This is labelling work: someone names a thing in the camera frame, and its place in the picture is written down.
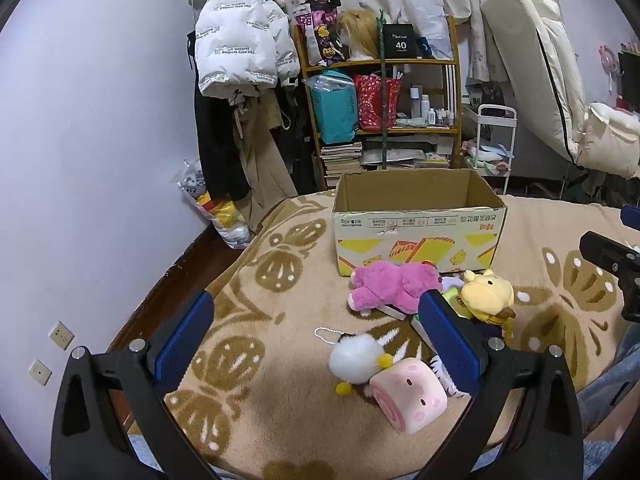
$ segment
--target blue gripper pad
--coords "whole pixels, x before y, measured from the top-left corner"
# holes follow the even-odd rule
[[[620,210],[620,220],[627,227],[640,231],[640,209],[630,205],[625,205]]]
[[[478,329],[458,316],[436,290],[425,292],[420,298],[418,320],[456,388],[475,395],[488,362]]]
[[[178,389],[202,338],[213,322],[213,298],[202,292],[165,320],[150,338],[147,367],[159,396]]]

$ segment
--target wall socket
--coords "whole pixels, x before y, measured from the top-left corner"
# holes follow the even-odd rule
[[[42,386],[47,386],[47,382],[51,377],[51,370],[49,370],[42,362],[37,359],[31,363],[31,367],[29,368],[29,375],[33,377],[33,379]]]
[[[71,330],[69,330],[62,324],[61,321],[59,321],[58,324],[51,329],[51,332],[49,332],[49,337],[56,345],[58,345],[63,350],[66,350],[67,348],[69,348],[69,345],[71,344],[75,336],[73,335]]]

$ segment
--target metal screw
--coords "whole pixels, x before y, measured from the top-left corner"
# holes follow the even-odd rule
[[[84,346],[76,346],[72,351],[71,351],[71,357],[73,359],[79,359],[82,356],[84,356]]]
[[[144,339],[134,339],[131,343],[129,343],[129,350],[132,352],[140,352],[145,349],[146,341]]]
[[[562,349],[558,345],[551,345],[549,347],[549,353],[553,357],[562,357]]]
[[[489,339],[488,344],[491,350],[502,350],[504,348],[504,341],[498,337]]]

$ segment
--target white bottle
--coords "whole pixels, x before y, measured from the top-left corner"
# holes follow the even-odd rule
[[[416,119],[420,117],[420,92],[417,88],[409,88],[409,95],[411,96],[411,118]]]
[[[427,94],[422,94],[422,100],[420,101],[420,117],[427,120],[429,118],[430,109],[431,105],[429,103],[429,96]]]

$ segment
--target yellow plush toy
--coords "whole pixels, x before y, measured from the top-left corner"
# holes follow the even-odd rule
[[[510,319],[516,317],[513,306],[511,283],[486,270],[476,274],[466,270],[465,285],[460,289],[460,299],[469,312],[478,320],[492,325],[503,326],[506,336],[511,337]]]

